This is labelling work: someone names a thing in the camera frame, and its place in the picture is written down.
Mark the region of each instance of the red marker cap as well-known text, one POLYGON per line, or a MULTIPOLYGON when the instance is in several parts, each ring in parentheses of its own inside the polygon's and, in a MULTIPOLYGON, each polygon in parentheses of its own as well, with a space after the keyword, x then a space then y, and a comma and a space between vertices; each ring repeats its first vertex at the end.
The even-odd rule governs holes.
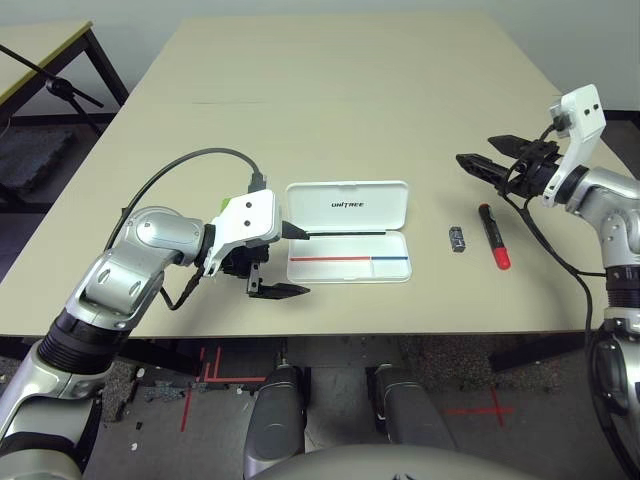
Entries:
POLYGON ((511 267, 509 253, 505 247, 498 247, 493 250, 493 258, 496 259, 496 265, 500 270, 508 270, 511 267))

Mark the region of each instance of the white bracket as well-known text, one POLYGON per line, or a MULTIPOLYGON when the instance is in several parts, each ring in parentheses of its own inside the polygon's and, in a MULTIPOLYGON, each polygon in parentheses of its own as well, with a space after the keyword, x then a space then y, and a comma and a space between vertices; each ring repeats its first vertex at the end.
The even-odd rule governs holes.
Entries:
MULTIPOLYGON (((555 205, 556 194, 567 176, 578 165, 589 161, 606 125, 595 85, 586 85, 563 95, 560 104, 551 107, 551 116, 562 116, 565 117, 565 122, 568 121, 571 143, 544 190, 542 203, 545 207, 555 205)), ((558 132, 558 136, 566 135, 566 129, 558 132)))
POLYGON ((280 206, 271 190, 233 197, 210 223, 216 233, 204 261, 206 277, 218 272, 222 260, 234 248, 266 245, 279 240, 282 233, 280 206))

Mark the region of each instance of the black stand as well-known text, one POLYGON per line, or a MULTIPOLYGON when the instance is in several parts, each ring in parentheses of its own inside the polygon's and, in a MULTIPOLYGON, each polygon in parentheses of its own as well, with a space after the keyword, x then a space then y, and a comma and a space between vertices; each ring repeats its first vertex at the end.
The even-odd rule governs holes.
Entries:
POLYGON ((100 136, 102 134, 102 130, 100 130, 98 126, 93 122, 93 120, 89 118, 89 115, 87 115, 87 112, 85 112, 80 106, 80 104, 76 101, 75 95, 78 95, 84 98, 88 102, 100 108, 104 107, 102 103, 100 103, 95 98, 75 88, 73 85, 71 85, 71 82, 69 82, 68 80, 65 80, 64 78, 60 78, 52 73, 47 72, 45 69, 40 68, 35 63, 27 60, 21 55, 18 55, 13 50, 9 50, 7 47, 5 47, 2 44, 0 44, 0 52, 4 53, 5 55, 8 55, 9 57, 13 58, 15 61, 22 63, 23 65, 29 67, 31 70, 34 70, 35 72, 44 76, 47 79, 45 84, 47 87, 47 90, 49 90, 49 92, 52 95, 58 98, 61 98, 65 102, 69 103, 69 105, 71 105, 73 109, 76 112, 78 112, 78 115, 80 115, 80 117, 82 117, 82 119, 85 122, 87 122, 87 124, 91 127, 91 129, 95 132, 96 135, 100 136))

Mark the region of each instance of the wall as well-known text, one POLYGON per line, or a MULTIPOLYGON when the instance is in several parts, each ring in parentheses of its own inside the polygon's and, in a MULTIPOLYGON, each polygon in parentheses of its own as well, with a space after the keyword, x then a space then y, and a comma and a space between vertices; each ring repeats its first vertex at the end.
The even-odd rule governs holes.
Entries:
MULTIPOLYGON (((640 109, 638 0, 2 0, 0 25, 91 19, 116 70, 132 88, 185 17, 429 8, 484 10, 561 91, 595 83, 606 108, 640 109)), ((63 75, 104 100, 104 111, 116 110, 86 58, 63 75)), ((41 92, 19 114, 69 111, 41 92)))

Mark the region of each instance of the battery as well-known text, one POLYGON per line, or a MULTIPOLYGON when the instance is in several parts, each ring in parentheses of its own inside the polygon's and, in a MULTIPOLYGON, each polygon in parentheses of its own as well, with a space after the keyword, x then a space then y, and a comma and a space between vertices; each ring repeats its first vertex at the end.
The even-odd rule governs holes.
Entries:
POLYGON ((464 243, 464 236, 462 235, 462 227, 451 227, 449 229, 449 241, 451 242, 451 249, 456 253, 464 252, 467 247, 464 243))

